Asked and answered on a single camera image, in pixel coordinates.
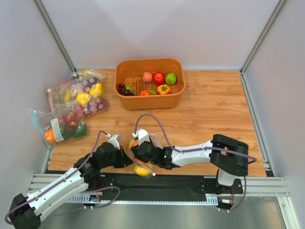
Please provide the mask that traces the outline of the orange zip top bag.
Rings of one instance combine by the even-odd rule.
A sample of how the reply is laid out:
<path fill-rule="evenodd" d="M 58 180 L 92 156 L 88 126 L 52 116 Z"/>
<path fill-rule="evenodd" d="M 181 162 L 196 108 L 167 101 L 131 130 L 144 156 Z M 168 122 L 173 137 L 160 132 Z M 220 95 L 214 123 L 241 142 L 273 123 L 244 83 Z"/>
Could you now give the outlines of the orange zip top bag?
<path fill-rule="evenodd" d="M 160 141 L 160 139 L 157 137 L 155 134 L 149 134 L 149 137 L 151 139 L 151 142 L 154 146 L 159 147 L 163 149 L 163 145 Z M 137 159 L 133 152 L 132 152 L 132 147 L 138 145 L 138 140 L 132 140 L 129 143 L 129 158 L 133 161 L 133 170 L 135 174 L 150 179 L 151 177 L 155 176 L 155 172 L 153 170 L 152 164 L 151 163 L 145 163 L 142 162 L 141 160 Z"/>

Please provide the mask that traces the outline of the fake persimmon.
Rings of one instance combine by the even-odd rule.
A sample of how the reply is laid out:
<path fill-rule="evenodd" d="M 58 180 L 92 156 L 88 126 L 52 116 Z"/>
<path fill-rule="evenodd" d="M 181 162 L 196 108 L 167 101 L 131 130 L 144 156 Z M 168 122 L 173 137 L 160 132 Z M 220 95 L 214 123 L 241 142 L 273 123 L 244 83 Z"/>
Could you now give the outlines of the fake persimmon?
<path fill-rule="evenodd" d="M 171 93 L 171 89 L 169 87 L 169 85 L 167 84 L 162 84 L 160 86 L 158 86 L 157 88 L 157 94 L 159 95 L 165 95 L 165 94 L 170 94 Z"/>

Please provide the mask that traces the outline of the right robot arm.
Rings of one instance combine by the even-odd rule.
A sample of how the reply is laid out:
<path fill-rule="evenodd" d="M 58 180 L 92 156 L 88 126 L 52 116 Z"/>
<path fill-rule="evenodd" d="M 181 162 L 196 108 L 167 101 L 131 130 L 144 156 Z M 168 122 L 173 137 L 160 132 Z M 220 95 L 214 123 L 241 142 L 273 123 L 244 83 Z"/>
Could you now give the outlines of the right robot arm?
<path fill-rule="evenodd" d="M 152 164 L 172 170 L 189 164 L 211 163 L 218 168 L 217 182 L 222 186 L 232 186 L 236 177 L 248 175 L 248 149 L 248 144 L 221 134 L 215 134 L 203 144 L 187 147 L 158 147 L 150 136 L 131 145 L 134 158 L 146 168 Z"/>

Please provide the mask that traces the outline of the fake orange tangerine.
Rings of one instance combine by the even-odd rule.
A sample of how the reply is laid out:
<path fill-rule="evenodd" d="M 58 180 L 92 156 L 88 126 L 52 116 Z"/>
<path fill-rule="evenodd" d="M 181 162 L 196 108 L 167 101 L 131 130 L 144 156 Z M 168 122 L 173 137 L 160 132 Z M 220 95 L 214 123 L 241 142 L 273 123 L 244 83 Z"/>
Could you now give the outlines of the fake orange tangerine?
<path fill-rule="evenodd" d="M 152 95 L 152 93 L 149 90 L 142 90 L 139 93 L 139 96 L 147 96 L 147 95 Z"/>

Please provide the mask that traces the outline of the fake yellow lemon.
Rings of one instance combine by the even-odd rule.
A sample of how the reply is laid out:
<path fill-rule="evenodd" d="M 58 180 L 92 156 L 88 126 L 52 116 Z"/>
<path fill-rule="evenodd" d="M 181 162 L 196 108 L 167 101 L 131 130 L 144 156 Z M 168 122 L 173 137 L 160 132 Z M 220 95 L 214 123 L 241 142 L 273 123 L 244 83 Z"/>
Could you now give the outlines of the fake yellow lemon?
<path fill-rule="evenodd" d="M 153 172 L 151 169 L 148 169 L 146 167 L 141 167 L 139 165 L 136 165 L 134 167 L 135 174 L 141 176 L 141 177 L 151 177 Z"/>

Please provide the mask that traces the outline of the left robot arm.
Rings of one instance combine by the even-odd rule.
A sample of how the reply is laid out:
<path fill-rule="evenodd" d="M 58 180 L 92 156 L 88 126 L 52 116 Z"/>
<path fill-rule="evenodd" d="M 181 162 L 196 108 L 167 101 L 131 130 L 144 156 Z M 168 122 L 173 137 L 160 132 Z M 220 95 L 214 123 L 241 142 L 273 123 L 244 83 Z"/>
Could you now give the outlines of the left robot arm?
<path fill-rule="evenodd" d="M 13 199 L 5 220 L 16 229 L 37 229 L 56 208 L 74 195 L 104 191 L 101 169 L 124 168 L 132 163 L 122 146 L 115 147 L 104 142 L 44 188 L 28 196 L 18 194 Z"/>

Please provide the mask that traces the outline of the fake yellow mango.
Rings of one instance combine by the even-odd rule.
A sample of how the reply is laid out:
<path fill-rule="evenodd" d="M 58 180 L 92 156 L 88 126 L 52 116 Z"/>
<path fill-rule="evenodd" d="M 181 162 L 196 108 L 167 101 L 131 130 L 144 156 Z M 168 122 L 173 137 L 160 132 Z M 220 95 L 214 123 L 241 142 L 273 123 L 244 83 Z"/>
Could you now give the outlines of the fake yellow mango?
<path fill-rule="evenodd" d="M 137 145 L 137 140 L 133 139 L 130 143 L 129 143 L 129 148 L 131 149 L 132 147 Z"/>

